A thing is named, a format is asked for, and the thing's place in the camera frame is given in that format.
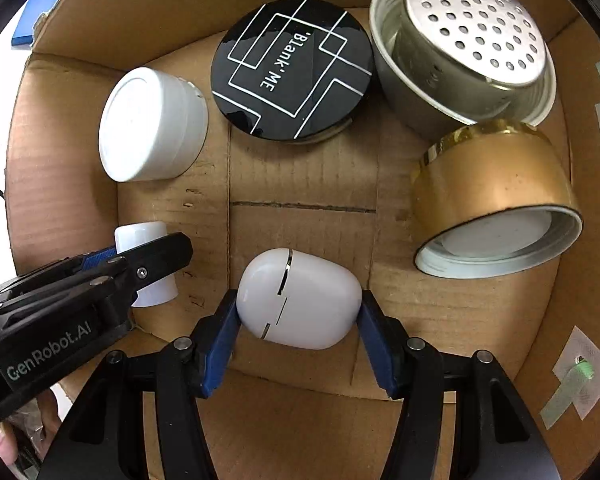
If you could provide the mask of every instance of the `cardboard box floor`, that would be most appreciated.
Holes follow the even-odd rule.
[[[8,146],[18,270],[104,247],[118,224],[159,219],[189,235],[194,257],[176,276],[179,297],[136,310],[139,328],[119,344],[142,353],[211,314],[256,254],[292,247],[350,269],[387,314],[439,350],[493,351],[538,417],[558,385],[551,368],[573,325],[600,348],[600,136],[593,111],[600,45],[592,31],[567,0],[522,0],[555,58],[560,97],[541,129],[571,171],[586,223],[581,241],[562,261],[525,272],[440,280],[412,263],[409,174],[427,143],[396,120],[378,86],[343,134],[309,146],[249,137],[218,111],[209,71],[222,30],[265,1],[61,0],[39,23]],[[330,1],[356,7],[366,26],[369,0]],[[142,64],[198,86],[209,130],[182,176],[116,186],[100,165],[98,123],[122,70]],[[69,394],[93,367],[65,380]],[[379,400],[386,396],[355,329],[325,351],[270,344],[243,330],[230,367],[218,392],[200,402],[221,478],[379,477],[400,404]],[[151,402],[147,407],[151,412]],[[453,412],[453,404],[445,406],[438,478],[448,472]],[[148,459],[161,478],[151,429]],[[600,402],[584,421],[571,408],[545,438],[564,478],[576,478],[600,448]]]

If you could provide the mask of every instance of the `metal strainer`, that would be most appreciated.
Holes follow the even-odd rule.
[[[542,77],[538,26],[517,0],[403,0],[393,58],[424,91],[474,120],[503,114]]]

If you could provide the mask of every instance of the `black device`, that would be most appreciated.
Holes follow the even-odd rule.
[[[195,398],[217,388],[240,329],[236,290],[189,336],[129,358],[110,352],[67,415],[38,480],[148,478],[142,392],[155,392],[166,480],[217,480]],[[559,480],[536,424],[495,357],[438,352],[363,292],[358,329],[378,384],[404,399],[381,480],[432,478],[443,394],[458,393],[450,480]]]
[[[0,421],[127,334],[137,291],[189,264],[167,235],[66,258],[0,286]]]

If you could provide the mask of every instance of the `perforated metal lid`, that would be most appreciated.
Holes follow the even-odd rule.
[[[485,78],[526,86],[544,70],[536,22],[517,0],[404,0],[415,28],[444,54]]]

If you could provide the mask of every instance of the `screw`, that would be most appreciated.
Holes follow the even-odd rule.
[[[478,358],[478,361],[486,365],[493,361],[493,354],[488,350],[478,350],[475,356]]]
[[[102,285],[103,283],[107,283],[111,279],[110,276],[98,276],[89,282],[89,285],[96,286]]]
[[[173,342],[173,346],[176,347],[176,350],[186,350],[190,348],[191,345],[191,339],[188,337],[179,337]]]
[[[122,361],[122,358],[125,356],[125,353],[122,350],[114,350],[113,352],[109,352],[107,355],[107,363],[110,365],[114,365]]]
[[[425,347],[424,339],[410,337],[407,339],[407,346],[411,348],[411,350],[422,350]]]

